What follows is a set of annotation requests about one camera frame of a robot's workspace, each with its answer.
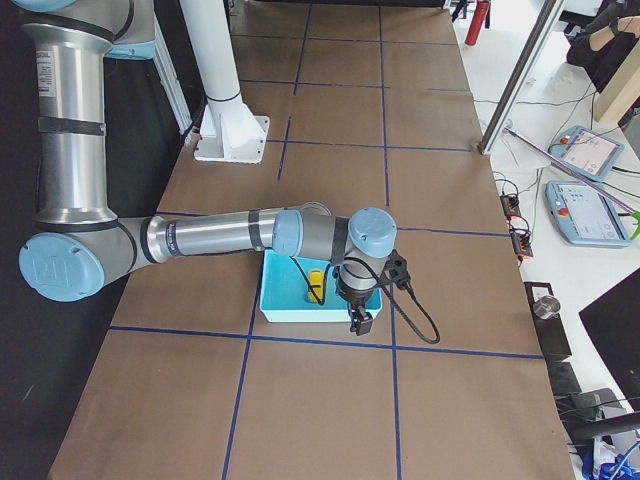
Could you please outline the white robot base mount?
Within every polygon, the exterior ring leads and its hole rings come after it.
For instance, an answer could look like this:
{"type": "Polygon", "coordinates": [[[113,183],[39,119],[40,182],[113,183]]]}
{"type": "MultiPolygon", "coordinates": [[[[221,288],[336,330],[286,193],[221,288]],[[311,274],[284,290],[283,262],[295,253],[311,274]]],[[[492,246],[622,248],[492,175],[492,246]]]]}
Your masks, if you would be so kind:
{"type": "Polygon", "coordinates": [[[194,157],[205,162],[260,163],[269,127],[268,116],[254,115],[242,102],[225,106],[209,100],[194,157]]]}

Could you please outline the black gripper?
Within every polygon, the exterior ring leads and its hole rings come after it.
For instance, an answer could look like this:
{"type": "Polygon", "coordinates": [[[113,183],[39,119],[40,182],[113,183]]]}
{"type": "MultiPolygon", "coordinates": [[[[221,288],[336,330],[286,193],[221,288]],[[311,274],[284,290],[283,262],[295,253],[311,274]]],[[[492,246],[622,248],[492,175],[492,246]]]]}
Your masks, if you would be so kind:
{"type": "Polygon", "coordinates": [[[347,302],[351,320],[350,331],[356,335],[370,332],[373,317],[365,308],[373,291],[377,288],[376,280],[381,274],[380,265],[342,264],[335,268],[336,292],[347,302]]]}

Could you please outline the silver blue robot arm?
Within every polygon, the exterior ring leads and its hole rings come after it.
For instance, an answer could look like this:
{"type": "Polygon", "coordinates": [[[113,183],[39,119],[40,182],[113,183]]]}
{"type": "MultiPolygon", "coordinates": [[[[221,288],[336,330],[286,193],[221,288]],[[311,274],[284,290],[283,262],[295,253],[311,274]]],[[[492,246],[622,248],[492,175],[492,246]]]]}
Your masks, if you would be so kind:
{"type": "Polygon", "coordinates": [[[397,228],[389,213],[365,208],[344,218],[310,202],[178,220],[120,218],[107,200],[103,61],[154,56],[154,5],[23,1],[19,7],[35,46],[43,148],[40,231],[19,253],[31,288],[72,302],[173,258],[272,250],[327,262],[351,331],[370,331],[366,304],[384,285],[395,255],[397,228]]]}

